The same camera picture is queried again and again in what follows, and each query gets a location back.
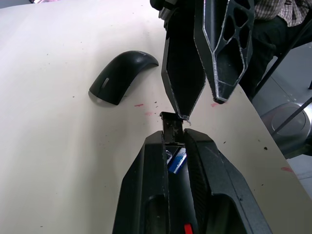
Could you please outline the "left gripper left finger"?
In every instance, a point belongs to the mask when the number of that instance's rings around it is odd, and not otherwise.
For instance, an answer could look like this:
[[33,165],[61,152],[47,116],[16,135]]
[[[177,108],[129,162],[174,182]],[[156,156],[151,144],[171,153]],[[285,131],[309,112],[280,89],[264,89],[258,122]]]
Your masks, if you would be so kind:
[[122,180],[112,232],[170,232],[169,179],[162,131],[145,139]]

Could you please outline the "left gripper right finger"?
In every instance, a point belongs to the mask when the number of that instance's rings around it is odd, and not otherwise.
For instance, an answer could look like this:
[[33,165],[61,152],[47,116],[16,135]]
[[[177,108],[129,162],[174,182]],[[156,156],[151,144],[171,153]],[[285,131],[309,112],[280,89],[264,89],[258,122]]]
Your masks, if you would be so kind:
[[244,176],[215,142],[192,129],[185,129],[184,141],[199,233],[270,234]]

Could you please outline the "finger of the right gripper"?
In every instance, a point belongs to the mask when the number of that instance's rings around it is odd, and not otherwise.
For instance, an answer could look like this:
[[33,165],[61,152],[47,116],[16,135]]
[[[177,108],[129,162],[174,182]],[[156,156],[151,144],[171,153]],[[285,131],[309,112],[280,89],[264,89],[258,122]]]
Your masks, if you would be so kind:
[[200,57],[194,42],[195,6],[181,4],[166,21],[161,77],[175,113],[189,121],[205,86]]
[[226,102],[250,63],[253,0],[197,0],[194,41],[214,101]]

